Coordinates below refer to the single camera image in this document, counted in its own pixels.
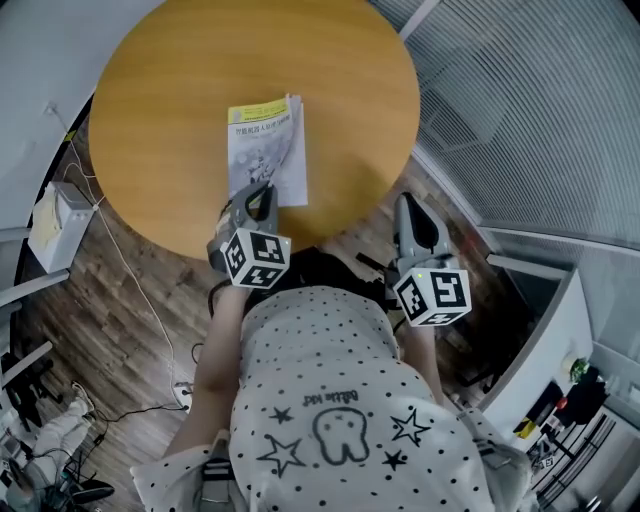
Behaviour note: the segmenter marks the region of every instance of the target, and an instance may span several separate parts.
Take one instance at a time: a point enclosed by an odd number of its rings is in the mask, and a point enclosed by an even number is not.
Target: star print
[[[416,409],[411,412],[411,415],[406,420],[400,420],[393,416],[391,416],[391,419],[400,427],[400,430],[393,437],[392,441],[400,439],[401,437],[408,437],[418,448],[420,447],[420,441],[422,441],[422,439],[418,437],[418,434],[431,429],[431,427],[423,427],[416,423]]]
[[[282,425],[282,423],[284,423],[285,421],[291,421],[293,419],[291,416],[289,416],[291,407],[287,407],[284,411],[280,411],[276,407],[274,407],[273,410],[275,411],[275,414],[273,416],[269,416],[269,418],[278,420],[278,425]]]
[[[405,461],[400,460],[402,450],[398,450],[398,453],[396,453],[395,455],[389,455],[387,452],[384,452],[384,454],[387,456],[387,460],[385,460],[383,464],[389,464],[389,466],[391,466],[391,469],[393,469],[394,471],[396,470],[396,466],[406,464]]]
[[[306,464],[296,457],[296,450],[298,449],[298,445],[300,444],[300,441],[302,441],[302,438],[291,444],[284,445],[276,441],[273,436],[267,434],[266,437],[271,441],[271,448],[273,451],[258,457],[257,460],[270,460],[275,462],[278,465],[278,478],[282,478],[284,470],[287,469],[287,466],[289,465],[306,467]]]

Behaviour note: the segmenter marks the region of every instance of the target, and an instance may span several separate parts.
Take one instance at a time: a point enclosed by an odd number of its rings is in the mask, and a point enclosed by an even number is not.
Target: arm
[[[240,377],[240,334],[247,288],[229,286],[211,319],[193,382],[189,415],[169,444],[165,457],[194,446],[211,444],[228,428]]]
[[[436,360],[436,340],[433,327],[405,327],[404,361],[414,368],[431,388],[438,405],[444,406],[444,394],[438,363]]]

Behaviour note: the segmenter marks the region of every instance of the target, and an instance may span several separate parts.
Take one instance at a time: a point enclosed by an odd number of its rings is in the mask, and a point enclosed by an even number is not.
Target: white cable
[[[58,111],[55,108],[52,108],[51,111],[56,116],[58,121],[60,121],[60,124],[64,128],[65,133],[69,133],[69,129],[66,127],[64,121],[60,117],[60,114],[58,114]],[[140,281],[138,281],[138,278],[133,273],[133,269],[131,268],[129,263],[127,263],[127,260],[125,259],[124,255],[122,254],[122,250],[120,249],[120,246],[118,245],[118,242],[116,242],[116,239],[113,236],[113,233],[111,233],[111,229],[109,229],[109,225],[107,224],[107,220],[105,219],[105,217],[104,217],[104,215],[102,213],[102,208],[100,208],[100,203],[104,200],[105,196],[103,195],[100,198],[100,200],[97,200],[96,197],[93,195],[93,191],[91,190],[91,183],[89,182],[89,179],[90,178],[95,178],[96,176],[87,175],[87,174],[84,173],[84,170],[82,169],[82,161],[80,160],[80,156],[78,155],[78,152],[76,151],[76,146],[73,143],[73,140],[69,139],[69,143],[71,144],[71,149],[73,150],[74,154],[76,155],[78,163],[76,164],[75,162],[71,162],[69,165],[67,165],[66,169],[64,170],[64,174],[62,175],[62,181],[64,181],[65,177],[67,176],[67,171],[69,170],[69,168],[74,166],[80,171],[80,174],[82,174],[82,177],[84,178],[85,182],[87,183],[87,188],[89,190],[89,195],[91,196],[91,199],[93,199],[93,209],[94,209],[94,211],[97,211],[98,215],[102,219],[102,223],[104,224],[104,227],[107,230],[107,234],[109,235],[109,238],[113,242],[113,245],[116,248],[116,251],[118,251],[118,256],[120,256],[120,259],[122,260],[122,263],[124,264],[125,268],[127,269],[127,272],[129,272],[129,275],[133,278],[134,282],[136,283],[136,286],[138,287],[138,290],[140,291],[140,294],[142,295],[144,300],[147,302],[147,305],[149,306],[149,309],[153,313],[153,316],[158,321],[158,325],[160,326],[160,329],[162,330],[162,334],[164,335],[164,338],[167,340],[167,343],[169,344],[169,348],[171,349],[171,362],[169,363],[169,375],[170,375],[169,386],[171,388],[171,394],[173,395],[173,399],[176,401],[176,403],[179,406],[182,407],[182,403],[180,403],[180,400],[178,400],[178,396],[176,395],[175,390],[173,389],[173,385],[174,385],[174,381],[175,381],[175,360],[176,360],[176,358],[175,358],[175,350],[174,350],[174,347],[173,347],[173,342],[171,341],[171,338],[169,338],[169,333],[165,329],[164,324],[162,323],[162,320],[160,320],[160,316],[158,315],[156,309],[153,307],[153,304],[151,304],[151,301],[149,300],[149,297],[147,297],[147,294],[142,289],[142,286],[140,285]]]

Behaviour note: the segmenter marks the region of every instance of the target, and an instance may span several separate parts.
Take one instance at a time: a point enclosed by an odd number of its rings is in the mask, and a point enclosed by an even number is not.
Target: green object
[[[571,366],[571,371],[569,371],[569,378],[571,379],[571,382],[573,382],[574,384],[580,382],[580,379],[582,379],[582,376],[587,373],[588,369],[589,363],[586,359],[576,359]]]

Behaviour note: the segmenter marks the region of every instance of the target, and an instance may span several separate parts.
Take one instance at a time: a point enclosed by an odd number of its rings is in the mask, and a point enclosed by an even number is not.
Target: yellow object
[[[98,84],[91,161],[116,212],[152,242],[206,259],[228,201],[228,110],[300,95],[308,206],[282,208],[292,250],[365,217],[415,144],[420,93],[393,27],[364,0],[168,0]]]
[[[58,210],[56,207],[58,197],[54,189],[47,189],[33,207],[33,227],[31,228],[31,243],[36,244],[41,250],[62,230]]]
[[[535,428],[536,424],[533,421],[529,418],[524,418],[513,432],[520,439],[526,439],[529,437],[529,434],[535,430]]]

